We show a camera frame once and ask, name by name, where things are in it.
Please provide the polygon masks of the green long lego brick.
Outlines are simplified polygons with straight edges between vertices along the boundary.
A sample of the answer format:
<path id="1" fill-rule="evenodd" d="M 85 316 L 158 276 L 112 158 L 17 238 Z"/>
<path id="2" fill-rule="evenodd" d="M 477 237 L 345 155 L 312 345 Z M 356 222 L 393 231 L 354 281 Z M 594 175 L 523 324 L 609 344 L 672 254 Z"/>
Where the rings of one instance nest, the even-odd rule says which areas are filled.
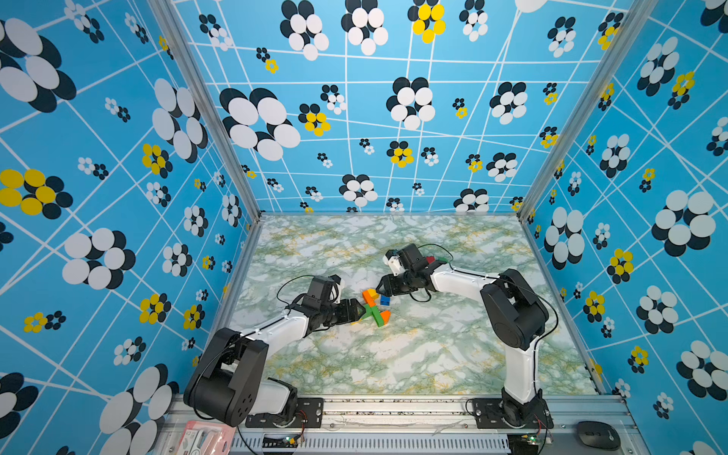
<path id="1" fill-rule="evenodd" d="M 362 316 L 362 318 L 363 319 L 373 318 L 373 320 L 375 321 L 375 323 L 377 324 L 378 327 L 383 327 L 383 326 L 385 326 L 385 324 L 383 323 L 383 320 L 380 316 L 381 312 L 382 311 L 377 306 L 374 306 L 374 307 L 366 306 L 365 313 Z"/>

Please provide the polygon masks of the orange long lego brick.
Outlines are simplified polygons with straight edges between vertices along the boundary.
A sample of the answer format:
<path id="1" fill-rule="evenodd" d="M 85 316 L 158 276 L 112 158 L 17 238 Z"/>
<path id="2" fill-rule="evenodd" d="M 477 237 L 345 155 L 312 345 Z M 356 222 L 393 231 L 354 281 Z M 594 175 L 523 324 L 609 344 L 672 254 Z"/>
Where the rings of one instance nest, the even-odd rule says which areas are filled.
<path id="1" fill-rule="evenodd" d="M 377 305 L 377 293 L 371 292 L 371 290 L 364 291 L 362 293 L 362 297 L 364 301 L 366 301 L 367 305 L 374 307 Z"/>

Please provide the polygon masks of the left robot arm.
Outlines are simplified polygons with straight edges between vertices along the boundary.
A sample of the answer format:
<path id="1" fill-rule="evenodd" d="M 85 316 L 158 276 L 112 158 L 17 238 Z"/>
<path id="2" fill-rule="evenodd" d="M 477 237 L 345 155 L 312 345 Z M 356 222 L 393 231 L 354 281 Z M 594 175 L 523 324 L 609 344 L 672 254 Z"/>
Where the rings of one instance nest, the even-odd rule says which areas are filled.
<path id="1" fill-rule="evenodd" d="M 334 326 L 361 320 L 367 305 L 341 297 L 337 275 L 311 275 L 306 292 L 282 315 L 248 331 L 221 328 L 212 337 L 183 394 L 198 417 L 237 427 L 248 417 L 286 426 L 297 418 L 298 389 L 264 378 L 267 360 L 288 344 Z"/>

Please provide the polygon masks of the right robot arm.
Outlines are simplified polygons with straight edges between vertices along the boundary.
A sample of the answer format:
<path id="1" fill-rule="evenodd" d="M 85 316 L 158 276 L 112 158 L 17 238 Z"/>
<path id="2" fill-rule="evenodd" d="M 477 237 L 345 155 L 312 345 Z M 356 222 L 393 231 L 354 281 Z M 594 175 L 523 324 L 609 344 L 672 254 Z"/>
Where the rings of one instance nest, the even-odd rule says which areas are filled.
<path id="1" fill-rule="evenodd" d="M 546 336 L 547 308 L 515 269 L 486 274 L 456 268 L 425 256 L 414 244 L 390 249 L 383 263 L 391 273 L 381 278 L 377 292 L 383 296 L 409 295 L 417 290 L 450 293 L 478 301 L 485 307 L 492 330 L 505 345 L 505 379 L 502 387 L 502 419 L 513 428 L 535 421 L 554 427 L 538 386 L 538 345 Z"/>

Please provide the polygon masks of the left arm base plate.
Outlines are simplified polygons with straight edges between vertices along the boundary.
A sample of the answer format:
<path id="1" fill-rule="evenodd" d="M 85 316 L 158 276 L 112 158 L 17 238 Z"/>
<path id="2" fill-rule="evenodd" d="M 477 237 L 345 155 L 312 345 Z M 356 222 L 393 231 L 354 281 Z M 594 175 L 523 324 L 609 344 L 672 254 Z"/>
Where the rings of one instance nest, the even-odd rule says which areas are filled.
<path id="1" fill-rule="evenodd" d="M 246 428 L 320 428 L 324 399 L 299 397 L 295 409 L 285 409 L 279 414 L 257 413 L 246 418 Z"/>

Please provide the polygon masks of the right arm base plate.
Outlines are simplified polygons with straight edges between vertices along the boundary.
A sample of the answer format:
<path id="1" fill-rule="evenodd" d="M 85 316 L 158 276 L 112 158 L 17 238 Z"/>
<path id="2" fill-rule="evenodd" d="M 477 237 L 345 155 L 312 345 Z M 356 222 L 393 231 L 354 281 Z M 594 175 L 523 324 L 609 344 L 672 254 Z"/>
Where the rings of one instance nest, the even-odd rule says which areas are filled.
<path id="1" fill-rule="evenodd" d="M 472 398 L 466 411 L 479 430 L 552 430 L 553 417 L 546 402 L 535 397 L 527 404 L 503 398 Z"/>

